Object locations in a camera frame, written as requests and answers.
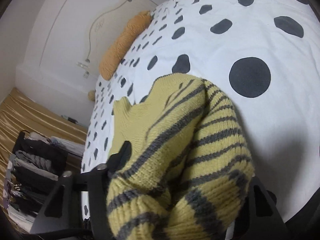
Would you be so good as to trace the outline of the white black dotted bed cover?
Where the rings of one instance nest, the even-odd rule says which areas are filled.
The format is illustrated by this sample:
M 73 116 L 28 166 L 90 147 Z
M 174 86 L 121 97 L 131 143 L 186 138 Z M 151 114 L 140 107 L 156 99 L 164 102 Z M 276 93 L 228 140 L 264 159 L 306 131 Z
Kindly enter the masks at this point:
M 140 103 L 173 71 L 210 80 L 236 106 L 257 175 L 292 220 L 319 189 L 319 20 L 312 0 L 169 0 L 112 79 L 100 77 L 81 171 L 108 158 L 113 103 Z

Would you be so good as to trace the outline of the white metal headboard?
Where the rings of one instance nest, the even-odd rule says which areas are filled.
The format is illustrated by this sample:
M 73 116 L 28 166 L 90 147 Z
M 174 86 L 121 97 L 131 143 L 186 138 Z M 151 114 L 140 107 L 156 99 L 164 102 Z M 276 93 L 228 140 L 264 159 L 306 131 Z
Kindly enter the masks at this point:
M 141 11 L 152 11 L 157 4 L 152 0 L 114 0 L 89 21 L 84 34 L 84 54 L 77 66 L 86 75 L 97 78 L 99 64 L 105 51 L 121 34 L 127 22 Z

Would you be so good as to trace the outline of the yellow grey striped knit sweater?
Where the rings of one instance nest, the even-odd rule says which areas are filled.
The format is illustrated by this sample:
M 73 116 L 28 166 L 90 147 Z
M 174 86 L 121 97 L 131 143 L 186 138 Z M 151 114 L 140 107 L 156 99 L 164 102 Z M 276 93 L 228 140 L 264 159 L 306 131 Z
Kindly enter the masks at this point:
M 187 74 L 159 77 L 144 102 L 113 105 L 109 154 L 131 152 L 111 177 L 107 218 L 116 239 L 223 239 L 254 174 L 229 97 Z

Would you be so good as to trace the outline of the gold yellow curtain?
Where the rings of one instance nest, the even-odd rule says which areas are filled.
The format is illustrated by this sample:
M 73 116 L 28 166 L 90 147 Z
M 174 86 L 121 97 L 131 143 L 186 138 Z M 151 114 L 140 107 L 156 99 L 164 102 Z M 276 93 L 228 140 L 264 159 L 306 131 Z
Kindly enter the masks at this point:
M 87 135 L 87 128 L 58 116 L 13 88 L 1 102 L 1 191 L 9 157 L 22 130 L 79 144 L 85 144 Z

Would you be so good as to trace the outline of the orange bolster pillow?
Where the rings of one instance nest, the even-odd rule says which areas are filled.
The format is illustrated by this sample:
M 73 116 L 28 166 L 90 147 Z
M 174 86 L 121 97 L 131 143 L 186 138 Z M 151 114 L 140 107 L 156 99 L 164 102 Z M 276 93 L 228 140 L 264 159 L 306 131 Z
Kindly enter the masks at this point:
M 99 73 L 104 80 L 111 79 L 133 42 L 150 25 L 151 21 L 151 12 L 145 10 L 127 22 L 121 34 L 105 51 L 100 61 Z

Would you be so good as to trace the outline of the round knitted plush toy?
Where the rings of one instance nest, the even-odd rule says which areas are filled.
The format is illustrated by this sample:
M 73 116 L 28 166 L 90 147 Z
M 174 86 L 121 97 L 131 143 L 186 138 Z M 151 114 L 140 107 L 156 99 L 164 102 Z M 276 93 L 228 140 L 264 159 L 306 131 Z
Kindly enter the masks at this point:
M 95 90 L 90 90 L 87 94 L 88 100 L 95 102 Z

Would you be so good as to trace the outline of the black clothes storage rack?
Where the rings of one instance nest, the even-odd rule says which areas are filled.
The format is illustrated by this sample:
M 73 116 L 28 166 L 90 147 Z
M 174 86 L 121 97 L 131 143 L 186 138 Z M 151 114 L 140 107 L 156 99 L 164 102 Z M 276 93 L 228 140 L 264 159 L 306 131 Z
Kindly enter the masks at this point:
M 20 131 L 5 173 L 3 205 L 9 218 L 30 232 L 63 172 L 78 173 L 85 146 L 36 132 Z

